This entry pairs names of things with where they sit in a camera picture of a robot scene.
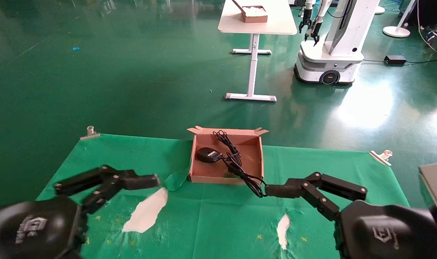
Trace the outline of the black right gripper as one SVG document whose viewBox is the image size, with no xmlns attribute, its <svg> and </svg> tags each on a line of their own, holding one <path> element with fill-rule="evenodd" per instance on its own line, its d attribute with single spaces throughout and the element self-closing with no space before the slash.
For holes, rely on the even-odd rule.
<svg viewBox="0 0 437 259">
<path fill-rule="evenodd" d="M 322 192 L 353 201 L 340 208 Z M 335 246 L 342 259 L 437 259 L 437 207 L 408 208 L 364 202 L 366 187 L 314 172 L 268 184 L 266 196 L 303 198 L 335 221 Z"/>
</svg>

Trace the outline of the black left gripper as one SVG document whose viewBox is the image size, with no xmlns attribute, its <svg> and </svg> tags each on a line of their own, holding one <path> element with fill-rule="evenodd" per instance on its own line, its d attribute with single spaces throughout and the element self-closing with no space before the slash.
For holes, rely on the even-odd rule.
<svg viewBox="0 0 437 259">
<path fill-rule="evenodd" d="M 132 169 L 108 165 L 54 184 L 57 195 L 72 196 L 95 187 L 81 202 L 26 201 L 0 207 L 0 259 L 81 259 L 87 219 L 120 190 L 159 187 L 157 175 L 139 176 Z"/>
</svg>

